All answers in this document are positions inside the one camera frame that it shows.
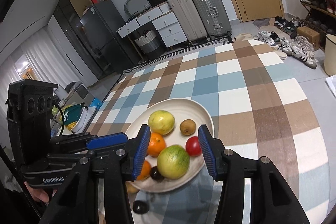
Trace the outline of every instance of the tangerine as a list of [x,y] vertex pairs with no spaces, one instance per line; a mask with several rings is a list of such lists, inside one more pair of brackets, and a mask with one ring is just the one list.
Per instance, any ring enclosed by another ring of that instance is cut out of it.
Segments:
[[152,157],[157,157],[163,149],[166,148],[166,142],[161,134],[153,132],[149,141],[147,153]]
[[151,172],[152,166],[151,164],[145,160],[142,165],[141,173],[138,175],[137,180],[145,180],[149,177],[149,173]]

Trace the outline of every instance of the sheer curtain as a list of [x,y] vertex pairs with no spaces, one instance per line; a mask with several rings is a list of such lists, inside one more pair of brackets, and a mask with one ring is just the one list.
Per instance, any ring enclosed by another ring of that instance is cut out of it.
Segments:
[[80,77],[69,67],[45,27],[35,32],[21,44],[29,65],[39,80],[61,85],[65,88]]
[[0,66],[0,142],[3,146],[9,146],[8,126],[7,126],[7,105],[8,86],[10,83],[22,80],[17,73],[12,58],[9,56]]

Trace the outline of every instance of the cardboard box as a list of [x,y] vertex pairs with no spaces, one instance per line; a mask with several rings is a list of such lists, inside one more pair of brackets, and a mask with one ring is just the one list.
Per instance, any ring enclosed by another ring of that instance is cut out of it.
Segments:
[[296,29],[297,35],[307,38],[311,44],[314,44],[314,51],[320,48],[320,34],[307,26]]

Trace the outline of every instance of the plate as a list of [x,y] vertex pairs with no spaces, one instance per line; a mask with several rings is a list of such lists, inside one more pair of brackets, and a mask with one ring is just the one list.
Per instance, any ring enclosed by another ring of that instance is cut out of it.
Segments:
[[[172,133],[164,136],[167,146],[179,144],[185,148],[185,143],[187,140],[190,137],[197,136],[198,128],[201,124],[206,124],[210,133],[212,136],[214,136],[212,118],[209,112],[207,112],[207,110],[202,105],[193,100],[175,98],[164,100],[146,109],[139,117],[137,117],[134,122],[132,122],[132,124],[127,129],[126,135],[128,138],[135,138],[140,130],[141,125],[147,124],[149,116],[157,110],[169,111],[175,117],[175,128],[173,129]],[[196,123],[196,132],[193,135],[184,136],[180,132],[180,123],[186,119],[192,119]],[[148,155],[146,160],[151,164],[152,167],[156,166],[157,158]],[[143,181],[131,182],[131,184],[144,192],[168,192],[181,187],[194,178],[200,172],[204,164],[205,162],[202,154],[198,157],[190,157],[190,164],[187,173],[177,180],[164,179],[162,182],[156,182],[151,177],[149,177]]]

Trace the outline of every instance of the drawer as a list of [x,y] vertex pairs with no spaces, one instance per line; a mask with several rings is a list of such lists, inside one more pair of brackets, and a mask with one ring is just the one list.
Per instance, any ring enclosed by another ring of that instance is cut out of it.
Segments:
[[160,10],[160,7],[156,7],[146,13],[144,13],[143,15],[139,16],[137,18],[140,26],[145,25],[146,23],[156,19],[157,17],[161,16],[162,12]]
[[170,35],[170,36],[165,37],[163,39],[166,47],[174,46],[174,45],[179,44],[181,42],[184,42],[186,40],[187,40],[187,38],[185,37],[184,32],[178,32],[176,34]]
[[170,7],[167,2],[165,2],[163,5],[160,5],[160,9],[163,14],[167,14],[168,12],[170,12]]
[[125,26],[122,26],[118,31],[118,33],[120,34],[121,37],[125,37],[139,27],[140,25],[137,22],[137,19],[133,19],[130,22],[128,22]]
[[160,30],[164,27],[167,27],[168,25],[171,25],[173,23],[177,22],[177,18],[173,12],[170,12],[156,20],[153,21],[153,25],[155,29]]
[[176,34],[178,32],[183,31],[181,28],[180,23],[175,22],[167,27],[164,27],[159,30],[159,34],[161,35],[162,38],[168,37],[172,34]]

